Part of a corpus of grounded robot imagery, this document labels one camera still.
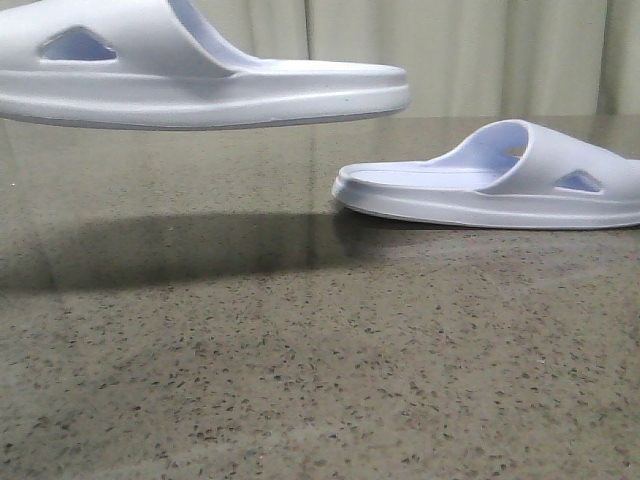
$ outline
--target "curtain fold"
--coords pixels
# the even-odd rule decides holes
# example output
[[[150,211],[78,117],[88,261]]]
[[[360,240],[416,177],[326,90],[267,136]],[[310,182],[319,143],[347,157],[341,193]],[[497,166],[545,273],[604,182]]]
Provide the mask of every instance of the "curtain fold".
[[[404,116],[640,113],[640,0],[192,1],[254,55],[406,68]]]

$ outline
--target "white slide sandal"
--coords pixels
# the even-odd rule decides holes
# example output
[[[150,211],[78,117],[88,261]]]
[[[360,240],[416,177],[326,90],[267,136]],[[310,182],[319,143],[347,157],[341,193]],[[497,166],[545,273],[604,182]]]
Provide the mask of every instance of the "white slide sandal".
[[[42,0],[0,12],[4,118],[208,130],[368,118],[409,97],[401,68],[247,55],[189,0]]]
[[[524,149],[518,156],[514,151]],[[640,161],[523,120],[488,125],[431,161],[350,165],[333,186],[352,210],[517,229],[640,224]]]

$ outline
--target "slide sandal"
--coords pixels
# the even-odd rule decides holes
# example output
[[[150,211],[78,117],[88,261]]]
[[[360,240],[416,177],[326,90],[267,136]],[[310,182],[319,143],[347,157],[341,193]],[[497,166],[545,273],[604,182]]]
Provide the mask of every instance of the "slide sandal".
[[[264,60],[189,0],[42,0],[0,12],[0,117],[208,130],[355,120],[409,103],[401,68]]]
[[[516,149],[524,149],[518,156]],[[352,210],[414,222],[518,229],[640,224],[640,161],[548,128],[488,125],[431,161],[343,168],[335,198]]]

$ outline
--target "white slipper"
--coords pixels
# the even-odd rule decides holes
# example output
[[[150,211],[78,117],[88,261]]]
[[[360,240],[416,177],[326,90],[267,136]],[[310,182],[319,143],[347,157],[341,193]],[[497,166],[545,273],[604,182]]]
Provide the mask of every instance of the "white slipper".
[[[189,0],[42,0],[0,12],[0,117],[217,129],[404,109],[406,72],[247,55]]]
[[[524,148],[521,157],[515,149]],[[640,161],[522,120],[488,125],[431,161],[351,165],[333,195],[402,220],[496,228],[640,224]]]

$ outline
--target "beige curtain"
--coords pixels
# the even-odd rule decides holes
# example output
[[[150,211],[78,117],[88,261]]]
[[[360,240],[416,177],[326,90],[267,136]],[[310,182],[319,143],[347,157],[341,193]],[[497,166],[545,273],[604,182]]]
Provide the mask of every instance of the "beige curtain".
[[[640,113],[640,0],[193,1],[258,56],[406,68],[405,116]]]

